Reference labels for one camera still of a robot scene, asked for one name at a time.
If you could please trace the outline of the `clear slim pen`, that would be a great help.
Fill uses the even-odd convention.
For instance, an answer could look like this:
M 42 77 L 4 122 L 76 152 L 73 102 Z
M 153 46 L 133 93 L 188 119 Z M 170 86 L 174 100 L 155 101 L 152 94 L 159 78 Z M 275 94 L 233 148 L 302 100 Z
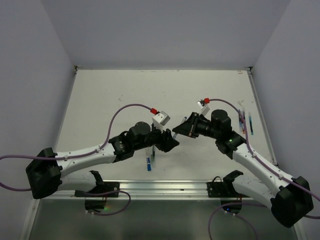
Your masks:
M 174 132 L 174 135 L 172 137 L 173 139 L 176 139 L 178 135 L 181 135 L 181 134 L 183 135 L 186 132 L 186 127 L 185 127 L 186 120 L 187 120 L 187 117 L 185 116 L 182 119 L 181 123 L 172 130 Z

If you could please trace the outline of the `clear grey pen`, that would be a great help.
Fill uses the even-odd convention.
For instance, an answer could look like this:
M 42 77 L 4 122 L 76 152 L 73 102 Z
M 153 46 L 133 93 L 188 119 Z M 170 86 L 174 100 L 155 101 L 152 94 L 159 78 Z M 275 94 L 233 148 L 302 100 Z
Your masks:
M 156 156 L 156 146 L 153 145 L 151 147 L 151 157 L 150 157 L 152 168 L 155 166 L 155 156 Z

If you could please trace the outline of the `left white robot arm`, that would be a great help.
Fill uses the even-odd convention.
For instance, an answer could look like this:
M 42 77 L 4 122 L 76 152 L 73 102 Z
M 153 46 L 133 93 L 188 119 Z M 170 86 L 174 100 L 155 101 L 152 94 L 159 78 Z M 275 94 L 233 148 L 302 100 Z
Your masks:
M 99 196 L 106 187 L 98 171 L 80 171 L 102 164 L 113 164 L 133 157 L 135 151 L 155 146 L 167 153 L 177 147 L 169 129 L 159 130 L 146 122 L 138 122 L 129 130 L 111 138 L 105 146 L 89 147 L 75 152 L 55 153 L 42 150 L 26 167 L 34 199 L 43 199 L 57 191 L 74 190 Z

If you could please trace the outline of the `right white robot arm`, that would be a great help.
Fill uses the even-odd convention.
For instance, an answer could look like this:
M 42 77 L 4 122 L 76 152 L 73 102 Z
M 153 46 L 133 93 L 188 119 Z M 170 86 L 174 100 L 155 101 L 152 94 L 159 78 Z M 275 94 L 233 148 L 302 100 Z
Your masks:
M 227 196 L 245 195 L 271 210 L 275 219 L 290 228 L 314 208 L 310 186 L 303 177 L 294 178 L 277 168 L 251 148 L 248 141 L 236 133 L 226 111 L 214 110 L 211 119 L 193 112 L 173 128 L 173 132 L 190 138 L 202 135 L 215 139 L 218 150 L 249 170 L 256 178 L 234 170 L 222 179 Z

